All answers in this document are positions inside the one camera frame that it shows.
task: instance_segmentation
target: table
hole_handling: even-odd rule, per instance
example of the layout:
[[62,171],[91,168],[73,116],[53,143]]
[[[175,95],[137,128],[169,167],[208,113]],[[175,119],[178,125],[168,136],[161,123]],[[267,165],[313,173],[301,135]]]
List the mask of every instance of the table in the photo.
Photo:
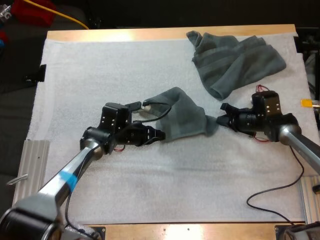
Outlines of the table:
[[[252,36],[292,33],[293,24],[205,26],[180,28],[98,29],[49,31],[47,39],[77,42],[127,42],[182,39],[189,31],[224,36]],[[273,240],[277,223],[174,223],[174,224],[108,224],[108,240]]]

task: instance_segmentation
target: blue tape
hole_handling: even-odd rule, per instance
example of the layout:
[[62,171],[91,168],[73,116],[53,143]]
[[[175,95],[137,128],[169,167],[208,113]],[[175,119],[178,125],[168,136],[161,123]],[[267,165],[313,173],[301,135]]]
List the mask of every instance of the blue tape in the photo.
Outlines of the blue tape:
[[70,188],[70,191],[73,192],[76,185],[77,185],[78,178],[75,175],[73,175],[72,173],[67,172],[67,171],[59,172],[59,176],[63,180],[65,180],[66,184],[68,184],[68,186]]

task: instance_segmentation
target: crumpled gray cloth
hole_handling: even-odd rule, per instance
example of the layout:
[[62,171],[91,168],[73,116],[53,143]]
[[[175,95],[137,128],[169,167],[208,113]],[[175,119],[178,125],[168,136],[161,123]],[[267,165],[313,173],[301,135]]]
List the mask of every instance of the crumpled gray cloth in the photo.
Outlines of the crumpled gray cloth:
[[216,99],[286,68],[284,59],[263,38],[238,41],[234,36],[215,36],[190,31],[194,62],[205,89]]
[[[155,124],[157,129],[165,132],[165,142],[198,134],[212,136],[217,130],[216,118],[206,115],[205,110],[197,106],[179,87],[173,87],[144,101],[144,103],[154,102],[167,103],[171,106],[171,111]],[[150,106],[148,112],[157,117],[169,108],[161,104]]]

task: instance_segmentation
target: white terry cloth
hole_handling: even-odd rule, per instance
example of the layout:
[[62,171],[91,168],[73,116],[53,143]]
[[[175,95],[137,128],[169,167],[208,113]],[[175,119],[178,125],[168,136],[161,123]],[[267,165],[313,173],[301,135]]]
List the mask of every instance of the white terry cloth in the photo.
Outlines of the white terry cloth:
[[[284,114],[293,113],[302,132],[319,144],[295,33],[262,36],[284,58],[285,70],[234,90],[223,102],[251,106],[256,85],[280,96]],[[50,140],[48,181],[80,150],[87,127],[98,126],[107,102],[128,104],[180,87],[207,115],[218,117],[221,102],[204,89],[192,62],[189,40],[139,42],[58,42],[46,40],[28,138]],[[315,172],[306,166],[305,175]],[[198,135],[170,143],[127,146],[93,162],[70,202],[70,218],[81,224],[283,221],[246,205],[251,194],[293,182],[301,169],[289,147],[258,143],[220,127],[212,137]],[[252,204],[304,220],[299,186],[263,194]]]

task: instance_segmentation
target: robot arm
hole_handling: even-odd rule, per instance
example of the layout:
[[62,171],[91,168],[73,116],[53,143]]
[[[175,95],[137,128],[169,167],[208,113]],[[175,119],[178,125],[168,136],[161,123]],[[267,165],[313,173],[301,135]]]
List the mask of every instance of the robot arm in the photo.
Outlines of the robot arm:
[[[279,95],[274,91],[256,92],[252,95],[252,108],[238,109],[223,103],[225,115],[217,123],[235,132],[255,136],[264,132],[271,142],[281,142],[294,148],[313,169],[320,174],[320,146],[302,135],[297,119],[291,114],[283,115]],[[289,226],[280,240],[319,239],[320,222]]]
[[81,151],[35,195],[18,201],[0,219],[2,240],[91,239],[64,229],[60,207],[92,161],[111,154],[116,145],[148,145],[165,139],[165,133],[140,121],[132,112],[141,103],[107,103],[98,127],[89,127],[80,140]]

